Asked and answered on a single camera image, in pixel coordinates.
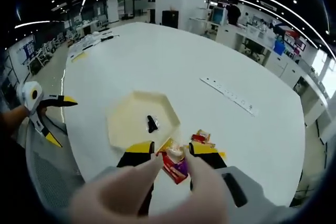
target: white round table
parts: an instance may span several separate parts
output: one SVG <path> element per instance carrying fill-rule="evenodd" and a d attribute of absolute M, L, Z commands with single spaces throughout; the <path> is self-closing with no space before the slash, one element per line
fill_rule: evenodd
<path fill-rule="evenodd" d="M 289 206 L 300 179 L 305 125 L 298 95 L 264 67 L 210 39 L 169 27 L 132 23 L 120 35 L 68 57 L 64 94 L 78 101 L 65 108 L 71 148 L 85 181 L 116 166 L 123 153 L 112 149 L 106 111 L 133 90 L 167 95 L 188 143 L 198 129 L 236 166 L 257 181 L 275 205 Z M 252 103 L 252 116 L 203 83 L 211 77 Z M 161 171 L 150 214 L 176 206 L 190 194 L 190 177 L 179 185 Z"/>

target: gray chair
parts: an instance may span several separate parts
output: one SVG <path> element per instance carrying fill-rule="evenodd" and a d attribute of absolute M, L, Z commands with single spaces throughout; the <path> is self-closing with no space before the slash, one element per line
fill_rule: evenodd
<path fill-rule="evenodd" d="M 45 209 L 61 222 L 68 222 L 67 209 L 74 192 L 85 182 L 69 144 L 65 124 L 43 118 L 63 148 L 51 144 L 28 123 L 26 161 L 29 176 Z"/>

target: power strip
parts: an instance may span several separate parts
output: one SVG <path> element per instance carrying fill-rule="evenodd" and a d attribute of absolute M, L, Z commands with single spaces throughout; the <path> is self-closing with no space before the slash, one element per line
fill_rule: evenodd
<path fill-rule="evenodd" d="M 238 106 L 242 107 L 245 111 L 250 113 L 252 116 L 258 115 L 258 109 L 256 109 L 251 103 L 241 98 L 239 95 L 234 92 L 226 89 L 222 84 L 217 80 L 209 77 L 200 78 L 201 81 L 208 84 L 210 87 L 217 90 L 219 93 L 223 94 L 226 98 L 236 103 Z"/>

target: hexagonal tray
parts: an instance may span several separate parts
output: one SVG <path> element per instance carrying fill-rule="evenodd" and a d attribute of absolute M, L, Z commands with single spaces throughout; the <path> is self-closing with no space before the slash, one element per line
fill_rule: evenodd
<path fill-rule="evenodd" d="M 148 132 L 150 115 L 157 121 L 158 130 Z M 180 121 L 167 96 L 159 93 L 134 91 L 107 114 L 110 144 L 126 149 L 145 141 L 155 143 L 155 151 L 168 140 Z"/>

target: candy wrapper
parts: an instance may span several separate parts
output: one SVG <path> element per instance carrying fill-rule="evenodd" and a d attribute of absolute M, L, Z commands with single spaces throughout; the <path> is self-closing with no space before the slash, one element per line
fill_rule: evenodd
<path fill-rule="evenodd" d="M 162 153 L 163 170 L 178 185 L 188 177 L 186 161 L 184 159 L 183 148 L 171 138 L 161 146 L 158 153 Z"/>
<path fill-rule="evenodd" d="M 198 130 L 196 134 L 191 136 L 191 140 L 201 144 L 209 145 L 211 148 L 215 148 L 215 144 L 210 143 L 210 133 L 207 133 L 202 130 Z"/>

